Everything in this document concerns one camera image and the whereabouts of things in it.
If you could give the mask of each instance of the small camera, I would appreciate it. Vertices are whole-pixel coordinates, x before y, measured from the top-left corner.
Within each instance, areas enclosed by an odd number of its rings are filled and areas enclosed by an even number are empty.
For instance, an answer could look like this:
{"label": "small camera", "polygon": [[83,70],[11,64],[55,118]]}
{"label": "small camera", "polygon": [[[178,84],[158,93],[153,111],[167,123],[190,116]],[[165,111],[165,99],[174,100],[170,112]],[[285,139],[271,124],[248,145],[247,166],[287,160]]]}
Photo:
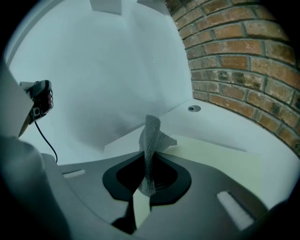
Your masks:
{"label": "small camera", "polygon": [[33,107],[29,114],[30,124],[42,117],[53,108],[52,88],[49,80],[42,80],[38,82],[20,82],[20,86],[26,92],[26,94],[33,101]]}

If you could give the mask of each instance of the white wall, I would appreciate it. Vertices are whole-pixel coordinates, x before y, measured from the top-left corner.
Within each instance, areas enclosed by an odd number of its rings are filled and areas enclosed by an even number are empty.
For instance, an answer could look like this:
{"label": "white wall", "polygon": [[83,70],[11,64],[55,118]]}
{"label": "white wall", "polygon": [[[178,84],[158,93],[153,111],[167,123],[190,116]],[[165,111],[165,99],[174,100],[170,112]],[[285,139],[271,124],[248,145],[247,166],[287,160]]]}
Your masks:
{"label": "white wall", "polygon": [[[11,62],[18,82],[52,82],[54,108],[38,124],[59,164],[101,159],[104,146],[141,126],[146,114],[160,116],[192,97],[169,14],[134,0],[122,1],[122,12],[93,12],[89,0],[62,1],[31,29]],[[34,125],[21,139],[52,154]]]}

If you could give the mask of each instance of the red brick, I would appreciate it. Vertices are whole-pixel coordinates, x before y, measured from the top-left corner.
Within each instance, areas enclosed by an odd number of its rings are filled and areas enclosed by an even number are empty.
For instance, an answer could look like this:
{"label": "red brick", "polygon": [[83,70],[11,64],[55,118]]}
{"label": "red brick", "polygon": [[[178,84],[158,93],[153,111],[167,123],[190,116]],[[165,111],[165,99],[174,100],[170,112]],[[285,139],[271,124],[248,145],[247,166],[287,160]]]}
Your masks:
{"label": "red brick", "polygon": [[175,13],[172,14],[173,21],[174,22],[177,21],[187,12],[188,12],[188,10],[186,9],[186,7],[181,7],[178,11],[176,11]]}
{"label": "red brick", "polygon": [[257,40],[228,40],[213,42],[204,46],[206,54],[215,53],[250,53],[261,54],[261,44]]}
{"label": "red brick", "polygon": [[179,30],[179,35],[181,36],[182,39],[187,38],[188,36],[191,36],[195,34],[198,30],[194,26],[194,24],[190,24],[188,26],[183,27],[182,29]]}
{"label": "red brick", "polygon": [[192,81],[193,90],[205,92],[219,92],[219,84],[217,82]]}
{"label": "red brick", "polygon": [[211,81],[231,82],[231,71],[207,70],[206,73]]}
{"label": "red brick", "polygon": [[232,72],[231,79],[232,82],[236,84],[256,90],[263,90],[264,79],[260,76],[241,72]]}
{"label": "red brick", "polygon": [[200,58],[188,62],[189,69],[214,68],[218,65],[216,57]]}
{"label": "red brick", "polygon": [[256,118],[256,121],[271,132],[276,132],[280,126],[280,123],[277,119],[265,112],[260,112]]}
{"label": "red brick", "polygon": [[286,106],[280,108],[278,118],[290,127],[295,127],[299,121],[298,115]]}
{"label": "red brick", "polygon": [[188,50],[186,50],[186,53],[187,53],[188,60],[205,56],[203,46],[196,46],[191,49],[188,49]]}
{"label": "red brick", "polygon": [[193,0],[187,3],[187,8],[189,10],[194,9],[197,6],[200,6],[201,4],[210,1],[210,0]]}
{"label": "red brick", "polygon": [[258,0],[231,0],[233,4],[258,2]]}
{"label": "red brick", "polygon": [[202,17],[202,13],[199,9],[196,8],[190,11],[176,22],[177,29],[181,29],[185,25],[188,25],[189,23],[200,17]]}
{"label": "red brick", "polygon": [[211,14],[229,6],[230,4],[227,0],[213,0],[202,5],[203,10],[206,14]]}
{"label": "red brick", "polygon": [[248,118],[252,118],[255,112],[255,109],[253,107],[245,103],[214,94],[209,95],[209,101],[216,105],[228,108],[232,111],[242,114]]}
{"label": "red brick", "polygon": [[254,11],[258,18],[265,20],[276,20],[275,17],[270,13],[270,11],[264,6],[257,6]]}
{"label": "red brick", "polygon": [[236,98],[239,100],[243,100],[245,96],[245,89],[236,87],[229,84],[221,84],[222,95],[225,97]]}
{"label": "red brick", "polygon": [[300,90],[300,73],[271,60],[251,58],[251,71],[279,79]]}
{"label": "red brick", "polygon": [[262,108],[265,100],[265,95],[260,92],[249,91],[247,102],[253,104],[254,106]]}
{"label": "red brick", "polygon": [[192,71],[192,80],[208,80],[206,71]]}
{"label": "red brick", "polygon": [[263,93],[250,91],[247,101],[277,117],[287,125],[296,126],[299,117],[296,113],[290,110],[287,106],[280,104],[276,100],[266,97]]}
{"label": "red brick", "polygon": [[291,47],[273,41],[265,41],[265,47],[268,57],[295,64],[294,50]]}
{"label": "red brick", "polygon": [[185,48],[188,48],[188,47],[192,47],[194,45],[201,44],[201,43],[204,43],[204,42],[207,42],[210,40],[212,40],[212,38],[210,36],[210,31],[203,31],[203,32],[199,32],[193,36],[186,38],[185,40],[183,40],[183,44],[184,44]]}
{"label": "red brick", "polygon": [[300,112],[300,93],[295,92],[292,107],[294,107],[298,112]]}
{"label": "red brick", "polygon": [[207,16],[199,20],[196,24],[199,30],[203,30],[212,26],[217,26],[222,23],[229,23],[237,20],[251,19],[254,15],[250,9],[245,7],[235,7]]}
{"label": "red brick", "polygon": [[214,29],[216,39],[239,38],[243,36],[242,28],[239,24],[230,24]]}
{"label": "red brick", "polygon": [[276,38],[284,41],[289,41],[288,36],[283,31],[281,26],[274,22],[266,21],[246,21],[245,27],[247,34],[251,37],[261,38]]}
{"label": "red brick", "polygon": [[265,92],[279,100],[290,103],[293,95],[293,89],[286,87],[275,79],[268,78]]}
{"label": "red brick", "polygon": [[282,126],[277,134],[290,147],[296,148],[299,144],[299,136],[297,136],[290,128]]}
{"label": "red brick", "polygon": [[300,135],[300,124],[297,126],[296,131]]}
{"label": "red brick", "polygon": [[222,56],[221,57],[221,67],[247,70],[248,69],[247,57]]}
{"label": "red brick", "polygon": [[208,93],[207,92],[199,92],[199,91],[193,91],[193,98],[208,101]]}

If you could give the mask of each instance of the white panel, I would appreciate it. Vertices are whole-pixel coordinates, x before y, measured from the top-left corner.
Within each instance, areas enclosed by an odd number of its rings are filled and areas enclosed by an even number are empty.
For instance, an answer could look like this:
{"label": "white panel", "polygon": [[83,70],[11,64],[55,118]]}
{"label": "white panel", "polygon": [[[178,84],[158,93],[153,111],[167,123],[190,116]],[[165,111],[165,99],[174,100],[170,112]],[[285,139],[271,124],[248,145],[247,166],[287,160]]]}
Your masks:
{"label": "white panel", "polygon": [[114,13],[121,15],[121,0],[90,0],[93,11]]}

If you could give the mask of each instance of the screw hole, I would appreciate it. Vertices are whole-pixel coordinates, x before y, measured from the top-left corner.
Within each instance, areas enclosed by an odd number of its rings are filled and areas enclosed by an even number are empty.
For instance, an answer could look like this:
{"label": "screw hole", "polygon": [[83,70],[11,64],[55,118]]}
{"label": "screw hole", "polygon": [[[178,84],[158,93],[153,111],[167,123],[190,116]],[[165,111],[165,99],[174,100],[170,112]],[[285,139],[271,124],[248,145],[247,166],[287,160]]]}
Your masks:
{"label": "screw hole", "polygon": [[198,112],[201,110],[201,107],[198,105],[192,105],[187,108],[190,112]]}

